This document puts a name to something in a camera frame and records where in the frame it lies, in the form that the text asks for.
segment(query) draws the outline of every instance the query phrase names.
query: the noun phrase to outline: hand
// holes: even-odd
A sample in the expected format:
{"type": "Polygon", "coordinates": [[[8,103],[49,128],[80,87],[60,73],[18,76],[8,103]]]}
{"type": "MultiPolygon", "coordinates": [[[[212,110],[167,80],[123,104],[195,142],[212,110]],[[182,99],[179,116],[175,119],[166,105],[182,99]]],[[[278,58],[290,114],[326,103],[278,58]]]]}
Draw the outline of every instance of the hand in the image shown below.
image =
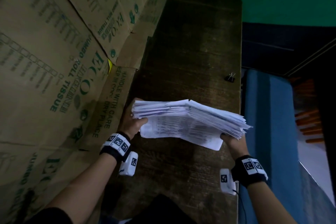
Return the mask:
{"type": "Polygon", "coordinates": [[[250,155],[247,149],[245,135],[243,135],[239,140],[224,133],[222,133],[220,137],[229,147],[229,151],[234,160],[244,155],[250,155]]]}
{"type": "Polygon", "coordinates": [[[132,103],[127,107],[124,117],[120,123],[119,131],[124,132],[132,140],[136,133],[139,132],[142,125],[148,122],[147,118],[133,119],[132,106],[136,100],[142,100],[140,98],[134,98],[132,103]]]}

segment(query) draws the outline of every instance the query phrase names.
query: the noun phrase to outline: wooden table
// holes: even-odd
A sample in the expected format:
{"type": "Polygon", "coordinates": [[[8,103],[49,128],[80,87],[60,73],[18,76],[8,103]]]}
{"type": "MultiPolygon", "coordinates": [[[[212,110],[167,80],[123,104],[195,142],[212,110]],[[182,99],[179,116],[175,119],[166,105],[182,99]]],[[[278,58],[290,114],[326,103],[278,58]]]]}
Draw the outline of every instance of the wooden table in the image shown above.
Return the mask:
{"type": "MultiPolygon", "coordinates": [[[[240,112],[241,0],[168,0],[129,99],[193,99],[240,112]],[[235,82],[224,78],[235,73],[235,82]]],[[[237,222],[237,197],[221,193],[219,170],[234,165],[225,144],[213,151],[178,138],[132,140],[133,177],[119,177],[114,216],[131,218],[162,193],[197,223],[237,222]]]]}

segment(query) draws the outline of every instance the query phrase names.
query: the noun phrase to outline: person's left hand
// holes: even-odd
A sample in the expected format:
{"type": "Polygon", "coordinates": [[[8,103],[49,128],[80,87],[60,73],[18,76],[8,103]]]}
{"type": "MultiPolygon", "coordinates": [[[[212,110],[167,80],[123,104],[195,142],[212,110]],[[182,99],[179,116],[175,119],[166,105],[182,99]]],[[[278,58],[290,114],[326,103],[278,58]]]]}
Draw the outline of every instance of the person's left hand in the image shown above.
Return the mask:
{"type": "Polygon", "coordinates": [[[124,117],[120,123],[119,131],[124,132],[132,140],[136,133],[139,132],[142,125],[148,122],[147,118],[133,119],[132,106],[136,100],[142,100],[140,98],[134,98],[132,103],[127,107],[124,117]]]}

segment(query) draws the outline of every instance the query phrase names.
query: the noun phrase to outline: blue bench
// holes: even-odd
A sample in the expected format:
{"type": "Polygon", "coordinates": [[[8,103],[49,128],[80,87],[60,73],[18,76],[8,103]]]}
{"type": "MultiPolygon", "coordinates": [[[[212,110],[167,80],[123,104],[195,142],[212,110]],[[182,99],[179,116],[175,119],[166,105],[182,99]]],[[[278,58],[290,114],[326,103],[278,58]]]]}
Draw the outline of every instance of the blue bench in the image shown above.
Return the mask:
{"type": "MultiPolygon", "coordinates": [[[[283,78],[256,70],[248,70],[245,76],[242,111],[247,124],[253,126],[246,133],[249,152],[266,170],[268,185],[275,196],[296,222],[303,224],[292,86],[283,78]]],[[[239,194],[247,223],[258,223],[246,188],[239,186],[239,194]]],[[[244,224],[241,202],[238,215],[239,224],[244,224]]]]}

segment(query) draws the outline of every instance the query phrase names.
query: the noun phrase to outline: black binder clip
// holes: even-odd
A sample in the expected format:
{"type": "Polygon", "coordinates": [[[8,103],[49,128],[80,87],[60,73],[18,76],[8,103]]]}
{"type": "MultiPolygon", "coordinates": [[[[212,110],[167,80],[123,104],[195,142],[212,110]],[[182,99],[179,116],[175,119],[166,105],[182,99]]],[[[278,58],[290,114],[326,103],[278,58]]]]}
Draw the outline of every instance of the black binder clip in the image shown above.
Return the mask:
{"type": "Polygon", "coordinates": [[[231,73],[230,75],[228,75],[227,77],[225,77],[224,80],[228,81],[228,82],[234,82],[235,81],[234,75],[235,75],[235,73],[231,73]]]}

